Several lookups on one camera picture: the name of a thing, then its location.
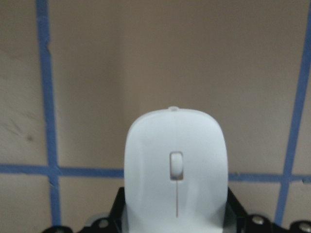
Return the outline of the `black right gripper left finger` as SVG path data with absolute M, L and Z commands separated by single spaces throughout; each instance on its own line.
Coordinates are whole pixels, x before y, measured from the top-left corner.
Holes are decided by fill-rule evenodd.
M 93 216 L 78 233 L 121 233 L 121 220 L 125 208 L 124 187 L 118 189 L 112 208 L 108 214 Z

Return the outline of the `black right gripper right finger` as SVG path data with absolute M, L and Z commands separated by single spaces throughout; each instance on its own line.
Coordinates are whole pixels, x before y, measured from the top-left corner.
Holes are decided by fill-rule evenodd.
M 233 192 L 228 189 L 227 232 L 228 233 L 309 233 L 311 222 L 294 221 L 289 228 L 282 228 L 259 214 L 248 214 Z

